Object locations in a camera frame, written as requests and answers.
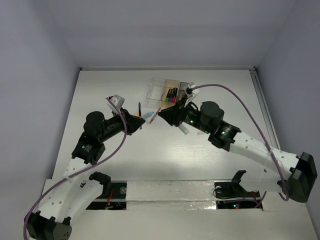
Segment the red patterned pen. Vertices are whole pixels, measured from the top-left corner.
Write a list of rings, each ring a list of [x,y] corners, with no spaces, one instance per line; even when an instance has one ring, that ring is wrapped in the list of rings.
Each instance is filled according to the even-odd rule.
[[[157,115],[159,114],[159,112],[161,111],[161,107],[158,108],[158,110],[154,113],[154,115],[152,116],[152,118],[149,121],[149,124],[152,124],[152,122],[155,120],[155,118],[157,117]]]

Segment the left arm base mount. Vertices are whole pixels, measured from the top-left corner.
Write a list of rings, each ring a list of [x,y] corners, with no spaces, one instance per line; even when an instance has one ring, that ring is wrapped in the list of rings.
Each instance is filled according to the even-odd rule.
[[[127,182],[113,181],[109,193],[103,193],[96,198],[86,210],[126,210]]]

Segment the dark purple pen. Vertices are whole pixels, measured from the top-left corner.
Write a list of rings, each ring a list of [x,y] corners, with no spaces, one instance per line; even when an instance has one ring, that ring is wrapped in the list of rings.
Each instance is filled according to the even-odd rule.
[[[143,119],[142,118],[142,104],[141,102],[138,102],[138,116],[140,119]]]

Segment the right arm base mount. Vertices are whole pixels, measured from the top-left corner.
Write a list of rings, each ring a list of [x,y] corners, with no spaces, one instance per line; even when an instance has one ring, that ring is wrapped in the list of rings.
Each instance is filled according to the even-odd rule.
[[[259,191],[247,191],[241,185],[246,170],[238,170],[231,180],[214,183],[212,195],[218,210],[263,209]]]

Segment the green glue tube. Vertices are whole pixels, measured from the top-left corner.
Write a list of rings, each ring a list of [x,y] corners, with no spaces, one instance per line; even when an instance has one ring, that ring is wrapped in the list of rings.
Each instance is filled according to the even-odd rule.
[[[181,124],[178,128],[179,128],[185,135],[188,135],[189,132],[190,132],[183,124]]]

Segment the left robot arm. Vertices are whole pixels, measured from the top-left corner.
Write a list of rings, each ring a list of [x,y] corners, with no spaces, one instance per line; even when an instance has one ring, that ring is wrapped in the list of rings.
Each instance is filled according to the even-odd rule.
[[[93,169],[102,164],[104,142],[120,132],[132,135],[145,122],[123,108],[109,119],[100,111],[89,113],[62,180],[43,194],[48,198],[38,209],[32,207],[25,216],[24,239],[68,240],[74,223],[91,202],[112,193],[110,176]]]

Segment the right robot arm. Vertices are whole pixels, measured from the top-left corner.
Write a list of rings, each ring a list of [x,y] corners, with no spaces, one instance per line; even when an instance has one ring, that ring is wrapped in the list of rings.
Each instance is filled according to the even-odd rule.
[[[306,203],[318,177],[314,158],[303,152],[301,155],[267,147],[223,120],[225,112],[213,101],[202,102],[197,108],[193,102],[178,101],[174,106],[163,109],[159,116],[169,125],[179,127],[186,123],[208,134],[208,141],[218,149],[246,157],[278,173],[265,184],[257,184],[252,190],[287,193],[289,199]]]

